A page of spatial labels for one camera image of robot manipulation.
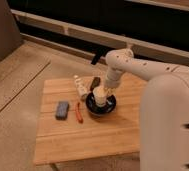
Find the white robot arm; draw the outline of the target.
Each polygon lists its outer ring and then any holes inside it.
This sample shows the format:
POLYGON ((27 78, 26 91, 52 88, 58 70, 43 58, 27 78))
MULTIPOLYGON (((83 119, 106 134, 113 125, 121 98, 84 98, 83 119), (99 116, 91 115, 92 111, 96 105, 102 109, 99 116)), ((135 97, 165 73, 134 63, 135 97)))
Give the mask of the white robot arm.
POLYGON ((189 171, 189 67, 136 59, 130 49, 108 52, 102 107, 125 73, 147 82, 140 102, 140 171, 189 171))

